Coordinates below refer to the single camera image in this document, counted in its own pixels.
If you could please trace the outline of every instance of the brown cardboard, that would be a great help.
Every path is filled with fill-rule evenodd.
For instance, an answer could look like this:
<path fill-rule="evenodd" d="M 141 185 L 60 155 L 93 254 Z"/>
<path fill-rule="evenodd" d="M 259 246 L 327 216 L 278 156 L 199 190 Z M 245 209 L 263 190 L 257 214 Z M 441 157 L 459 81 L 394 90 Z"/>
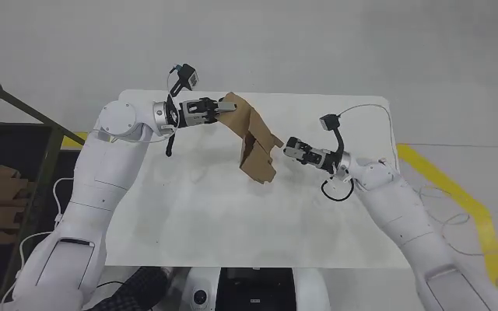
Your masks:
<path fill-rule="evenodd" d="M 35 183 L 33 181 L 29 181 L 28 184 L 23 189 L 19 190 L 19 192 L 16 195 L 16 198 L 25 199 L 31 197 L 31 194 L 33 194 L 34 192 L 34 186 Z"/>
<path fill-rule="evenodd" d="M 0 229 L 19 229 L 24 208 L 0 207 Z"/>
<path fill-rule="evenodd" d="M 235 103 L 237 109 L 218 116 L 218 121 L 242 138 L 240 169 L 259 183 L 272 182 L 276 174 L 270 152 L 283 142 L 274 136 L 260 114 L 242 97 L 228 93 L 224 101 Z"/>
<path fill-rule="evenodd" d="M 19 207 L 26 207 L 29 202 L 30 202 L 29 198 L 25 198 L 25 199 L 14 199 L 14 200 L 4 200 L 4 201 L 0 201 L 0 207 L 2 207 L 2 206 L 15 206 L 17 208 L 19 208 Z"/>
<path fill-rule="evenodd" d="M 16 194 L 26 188 L 28 180 L 18 178 L 0 178 L 0 201 L 12 200 Z"/>
<path fill-rule="evenodd" d="M 20 178 L 21 173 L 17 169 L 0 165 L 0 178 Z"/>

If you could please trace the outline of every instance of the person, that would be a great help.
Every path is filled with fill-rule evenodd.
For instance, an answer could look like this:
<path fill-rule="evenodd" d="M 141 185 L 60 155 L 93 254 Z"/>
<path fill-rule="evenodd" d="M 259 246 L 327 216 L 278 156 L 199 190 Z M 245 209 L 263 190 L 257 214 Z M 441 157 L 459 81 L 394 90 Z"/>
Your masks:
<path fill-rule="evenodd" d="M 172 267 L 140 267 L 111 297 L 88 310 L 150 311 L 166 295 L 174 271 Z"/>

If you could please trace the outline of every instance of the cardboard stack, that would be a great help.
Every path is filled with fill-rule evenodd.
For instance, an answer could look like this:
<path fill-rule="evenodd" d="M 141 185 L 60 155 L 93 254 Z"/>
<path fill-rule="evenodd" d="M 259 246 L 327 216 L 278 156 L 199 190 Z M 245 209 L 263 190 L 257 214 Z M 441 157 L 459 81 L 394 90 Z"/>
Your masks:
<path fill-rule="evenodd" d="M 33 193 L 34 183 L 20 177 L 16 169 L 0 165 L 0 244 L 16 241 L 24 208 Z"/>

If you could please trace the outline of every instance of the black cable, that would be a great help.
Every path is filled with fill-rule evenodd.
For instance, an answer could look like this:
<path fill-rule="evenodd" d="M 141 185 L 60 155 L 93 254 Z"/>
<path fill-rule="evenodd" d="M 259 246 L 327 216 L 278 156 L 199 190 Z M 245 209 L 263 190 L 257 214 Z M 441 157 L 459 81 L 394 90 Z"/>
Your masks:
<path fill-rule="evenodd" d="M 325 185 L 328 183 L 328 180 L 325 180 L 323 182 L 323 184 L 321 185 L 320 189 L 321 189 L 321 193 L 324 194 L 325 197 L 327 197 L 329 200 L 333 200 L 333 201 L 336 201 L 336 202 L 342 202 L 342 201 L 345 201 L 347 200 L 352 192 L 355 190 L 355 183 L 352 181 L 352 179 L 350 180 L 351 182 L 351 190 L 349 191 L 348 195 L 346 195 L 345 197 L 341 198 L 341 199 L 336 199 L 335 197 L 331 197 L 330 195 L 328 195 L 326 192 L 325 192 Z"/>
<path fill-rule="evenodd" d="M 109 285 L 109 284 L 121 284 L 121 285 L 127 286 L 125 283 L 123 283 L 121 281 L 109 281 L 109 282 L 105 282 L 105 283 L 98 285 L 97 288 L 105 286 L 105 285 Z"/>
<path fill-rule="evenodd" d="M 173 154 L 173 143 L 174 143 L 174 137 L 175 137 L 176 133 L 171 135 L 169 138 L 168 138 L 168 145 L 166 146 L 166 156 L 169 158 L 171 157 L 171 155 Z"/>
<path fill-rule="evenodd" d="M 105 282 L 105 283 L 102 283 L 102 284 L 98 285 L 98 286 L 97 286 L 97 288 L 102 287 L 102 286 L 105 286 L 105 285 L 109 285 L 109 284 L 121 284 L 121 285 L 124 285 L 125 287 L 128 287 L 128 286 L 129 286 L 128 284 L 123 283 L 122 281 L 109 281 L 109 282 Z"/>

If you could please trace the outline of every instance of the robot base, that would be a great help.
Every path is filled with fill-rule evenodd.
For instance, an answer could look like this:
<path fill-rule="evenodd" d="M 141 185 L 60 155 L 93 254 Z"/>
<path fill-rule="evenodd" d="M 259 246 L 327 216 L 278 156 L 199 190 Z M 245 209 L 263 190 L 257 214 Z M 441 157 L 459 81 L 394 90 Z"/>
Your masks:
<path fill-rule="evenodd" d="M 324 279 L 313 268 L 193 267 L 180 311 L 330 311 Z"/>

